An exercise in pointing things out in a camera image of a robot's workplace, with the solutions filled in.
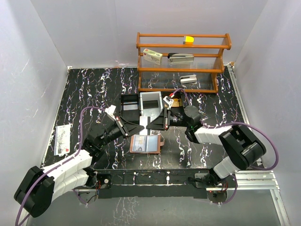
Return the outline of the white staples box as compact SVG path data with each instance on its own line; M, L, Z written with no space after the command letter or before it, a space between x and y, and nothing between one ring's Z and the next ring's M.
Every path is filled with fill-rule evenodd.
M145 48L143 50L143 59L156 65L161 65L162 57L163 54L150 50L148 48Z

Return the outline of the left black tray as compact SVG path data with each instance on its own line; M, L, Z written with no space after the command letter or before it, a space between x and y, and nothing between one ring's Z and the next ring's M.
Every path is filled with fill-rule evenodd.
M138 105L138 110L124 111L123 105ZM140 124L139 119L141 116L141 111L140 111L138 94L122 94L120 96L119 115L129 122Z

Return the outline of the grey black stapler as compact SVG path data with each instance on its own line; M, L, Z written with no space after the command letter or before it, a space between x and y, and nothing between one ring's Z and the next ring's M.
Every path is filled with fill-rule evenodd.
M171 64L191 63L194 61L194 55L185 53L168 53L167 59Z

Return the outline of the right black tray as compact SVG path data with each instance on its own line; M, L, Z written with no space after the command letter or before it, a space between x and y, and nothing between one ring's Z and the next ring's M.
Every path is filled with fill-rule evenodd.
M165 97L168 97L172 92L162 92L162 100ZM177 125L181 124L183 120L183 113L184 113L184 106L185 106L185 95L180 91L175 93L174 97L172 98L174 101L172 106L169 108L168 105L162 101L163 104L163 112L166 116L169 116L170 125Z

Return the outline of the yellow sticky note block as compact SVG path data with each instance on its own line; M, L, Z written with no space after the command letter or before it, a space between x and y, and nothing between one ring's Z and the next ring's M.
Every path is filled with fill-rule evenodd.
M192 36L184 36L183 38L183 44L184 45L192 45L194 42L194 37Z

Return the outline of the orange wooden shelf rack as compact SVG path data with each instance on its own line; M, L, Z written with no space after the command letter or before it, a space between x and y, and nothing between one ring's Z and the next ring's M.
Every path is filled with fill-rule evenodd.
M192 45L184 45L184 36L194 37ZM154 34L138 33L136 48L138 50L137 71L139 74L138 90L174 91L183 88L187 92L217 93L218 75L224 72L223 53L230 50L232 42L226 34ZM143 59L143 50L148 48L163 54L161 65ZM168 53L193 54L191 63L171 64ZM180 77L195 74L197 82L181 84Z

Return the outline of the black front base bar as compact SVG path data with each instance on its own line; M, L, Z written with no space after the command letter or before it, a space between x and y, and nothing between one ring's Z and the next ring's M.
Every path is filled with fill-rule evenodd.
M209 171L206 169L98 169L97 180L101 187L99 198L119 197L193 197L206 199L210 192L222 192L217 198L224 200L235 181L228 177L224 189L222 185L190 182L189 178L201 179Z

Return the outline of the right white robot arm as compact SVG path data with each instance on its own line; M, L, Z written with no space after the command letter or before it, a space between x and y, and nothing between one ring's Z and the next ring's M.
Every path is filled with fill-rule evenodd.
M246 170L266 153L266 147L244 124L208 127L202 124L201 115L195 106L189 105L182 113L173 114L165 108L146 128L168 130L170 126L185 127L187 139L193 143L211 143L224 148L227 157L212 167L201 178L189 178L192 184L202 183L217 186L225 178L240 170Z

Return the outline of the silver VIP card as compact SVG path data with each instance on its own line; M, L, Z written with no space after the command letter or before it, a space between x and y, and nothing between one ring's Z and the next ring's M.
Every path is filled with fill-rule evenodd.
M146 152L147 137L145 135L134 135L133 136L133 152Z

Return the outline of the pink leather card holder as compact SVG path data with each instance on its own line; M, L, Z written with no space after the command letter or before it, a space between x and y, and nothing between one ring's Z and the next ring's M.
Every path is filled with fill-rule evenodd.
M130 153L141 153L141 154L159 154L161 151L161 147L165 144L163 137L159 135L148 135L147 143L146 143L146 152L133 152L133 136L131 137L130 142Z

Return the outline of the middle white tray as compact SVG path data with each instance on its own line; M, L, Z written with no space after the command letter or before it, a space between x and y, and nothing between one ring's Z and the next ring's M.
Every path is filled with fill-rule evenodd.
M155 120L163 110L162 95L160 91L140 92L141 116Z

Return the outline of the white paper label sheet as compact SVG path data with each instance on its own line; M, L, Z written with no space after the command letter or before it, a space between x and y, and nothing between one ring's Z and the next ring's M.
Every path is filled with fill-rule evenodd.
M70 152L71 124L56 126L54 156L63 156Z

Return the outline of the gold card in tray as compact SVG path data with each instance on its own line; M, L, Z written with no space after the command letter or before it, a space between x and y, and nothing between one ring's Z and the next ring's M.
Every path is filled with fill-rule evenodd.
M172 99L172 107L181 107L182 106L182 100L180 98L174 98Z

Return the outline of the black tray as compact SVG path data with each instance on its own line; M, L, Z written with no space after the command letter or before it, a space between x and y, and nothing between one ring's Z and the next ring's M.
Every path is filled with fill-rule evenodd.
M162 100L165 97L168 97L172 92L162 92ZM169 116L170 125L177 125L181 124L183 120L183 113L184 113L184 106L185 106L185 95L180 91L175 93L174 97L172 98L174 101L172 106L169 108L168 105L162 101L163 104L163 112L166 116Z
M138 110L124 111L123 105L138 105ZM141 116L141 111L140 111L138 94L122 94L120 96L119 115L129 122L140 124L139 119Z

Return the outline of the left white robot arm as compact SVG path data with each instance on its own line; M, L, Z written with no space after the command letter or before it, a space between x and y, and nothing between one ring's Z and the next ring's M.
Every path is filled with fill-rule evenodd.
M14 194L14 199L32 217L43 214L59 196L88 184L94 177L91 166L103 155L103 148L117 138L128 138L144 126L115 118L108 128L93 127L79 152L44 168L31 167Z

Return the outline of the silver card in tray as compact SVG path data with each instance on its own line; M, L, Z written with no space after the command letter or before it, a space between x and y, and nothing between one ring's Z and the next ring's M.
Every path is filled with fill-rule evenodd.
M123 105L124 111L138 110L138 105Z

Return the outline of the silver magnetic stripe card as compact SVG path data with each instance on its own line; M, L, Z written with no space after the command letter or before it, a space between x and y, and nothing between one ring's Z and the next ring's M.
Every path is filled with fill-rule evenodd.
M151 122L149 116L140 116L139 123L141 126L144 126L144 129L139 132L139 135L148 136L151 135L151 130L147 129L147 125Z

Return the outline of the small white hole punch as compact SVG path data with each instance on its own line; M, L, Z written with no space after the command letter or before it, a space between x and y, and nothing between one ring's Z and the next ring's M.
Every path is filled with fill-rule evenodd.
M197 76L195 74L185 75L180 77L181 84L195 83L197 82Z

